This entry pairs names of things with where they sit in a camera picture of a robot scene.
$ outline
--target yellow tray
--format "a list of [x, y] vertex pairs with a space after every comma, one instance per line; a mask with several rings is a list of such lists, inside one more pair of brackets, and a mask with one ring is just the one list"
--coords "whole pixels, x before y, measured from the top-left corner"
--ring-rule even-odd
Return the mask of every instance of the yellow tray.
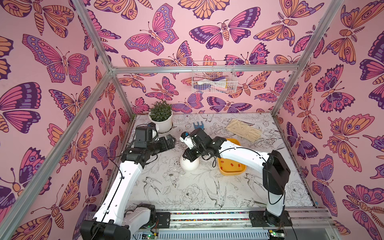
[[[240, 146], [240, 143], [237, 139], [227, 138], [227, 140]], [[221, 174], [225, 176], [239, 175], [245, 172], [245, 170], [247, 169], [246, 165], [238, 163], [231, 159], [218, 158], [217, 161], [218, 161], [219, 171], [221, 172]]]

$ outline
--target green leaves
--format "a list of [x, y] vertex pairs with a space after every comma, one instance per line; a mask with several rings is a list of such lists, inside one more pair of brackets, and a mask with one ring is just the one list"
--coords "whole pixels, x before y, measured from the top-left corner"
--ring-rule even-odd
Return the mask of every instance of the green leaves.
[[151, 119], [156, 122], [162, 122], [165, 121], [171, 116], [172, 114], [172, 105], [167, 104], [165, 100], [162, 102], [156, 102], [153, 104], [153, 108], [151, 109], [150, 116]]

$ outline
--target potted plant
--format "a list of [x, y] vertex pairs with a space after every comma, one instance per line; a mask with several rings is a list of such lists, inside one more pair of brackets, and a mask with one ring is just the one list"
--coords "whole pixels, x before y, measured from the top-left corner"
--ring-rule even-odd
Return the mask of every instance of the potted plant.
[[153, 105], [149, 112], [149, 119], [159, 127], [159, 133], [168, 132], [172, 128], [172, 105], [167, 104], [165, 100]]

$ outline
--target white wire basket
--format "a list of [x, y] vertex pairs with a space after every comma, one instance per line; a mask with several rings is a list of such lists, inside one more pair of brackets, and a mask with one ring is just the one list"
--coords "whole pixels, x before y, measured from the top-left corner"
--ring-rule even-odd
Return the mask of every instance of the white wire basket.
[[212, 61], [194, 61], [194, 63], [200, 66], [192, 67], [191, 85], [193, 93], [229, 94], [236, 91], [238, 80], [233, 65], [216, 66], [212, 64]]

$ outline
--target table surface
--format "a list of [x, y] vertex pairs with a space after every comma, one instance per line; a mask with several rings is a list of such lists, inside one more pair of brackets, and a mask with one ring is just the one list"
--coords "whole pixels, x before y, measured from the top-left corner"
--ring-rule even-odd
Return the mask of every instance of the table surface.
[[[233, 118], [260, 129], [262, 137], [256, 142], [250, 142], [227, 131], [225, 127]], [[286, 206], [312, 206], [310, 196], [269, 113], [184, 114], [174, 115], [172, 121], [173, 128], [166, 134], [171, 134], [177, 139], [176, 147], [160, 153], [156, 161], [145, 166], [132, 190], [127, 209], [134, 209], [140, 203], [154, 204], [159, 210], [265, 207], [268, 195], [262, 187], [262, 174], [250, 167], [236, 176], [222, 175], [218, 165], [212, 167], [213, 159], [200, 161], [198, 169], [193, 172], [186, 172], [180, 167], [179, 159], [187, 146], [178, 139], [182, 132], [194, 130], [194, 122], [200, 124], [202, 122], [204, 131], [212, 138], [215, 136], [235, 138], [239, 140], [241, 146], [261, 152], [278, 150], [291, 170], [286, 186]], [[149, 122], [148, 115], [139, 115], [135, 126]]]

